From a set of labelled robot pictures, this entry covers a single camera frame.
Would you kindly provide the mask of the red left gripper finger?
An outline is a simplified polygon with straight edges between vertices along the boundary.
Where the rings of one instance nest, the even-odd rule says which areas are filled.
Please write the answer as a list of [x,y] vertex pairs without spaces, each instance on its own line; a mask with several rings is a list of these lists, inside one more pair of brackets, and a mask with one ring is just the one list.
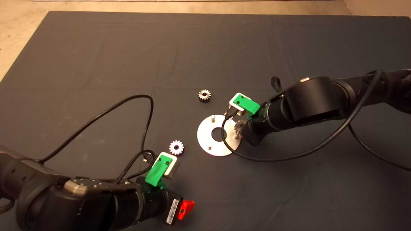
[[195,206],[195,201],[183,200],[179,209],[178,219],[183,220]]

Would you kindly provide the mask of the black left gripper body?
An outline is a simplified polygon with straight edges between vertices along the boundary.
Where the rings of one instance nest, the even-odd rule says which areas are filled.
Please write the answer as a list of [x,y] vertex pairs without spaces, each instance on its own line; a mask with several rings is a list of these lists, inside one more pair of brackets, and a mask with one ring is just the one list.
[[137,184],[139,184],[137,222],[158,219],[167,226],[175,225],[183,197],[169,189],[154,187],[145,179],[138,179]]

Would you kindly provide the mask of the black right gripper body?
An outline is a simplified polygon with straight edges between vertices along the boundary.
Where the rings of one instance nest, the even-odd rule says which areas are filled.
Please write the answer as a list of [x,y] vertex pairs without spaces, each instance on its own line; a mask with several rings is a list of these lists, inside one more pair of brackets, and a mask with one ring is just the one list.
[[272,132],[273,127],[263,115],[254,115],[241,127],[241,133],[251,146],[258,146]]

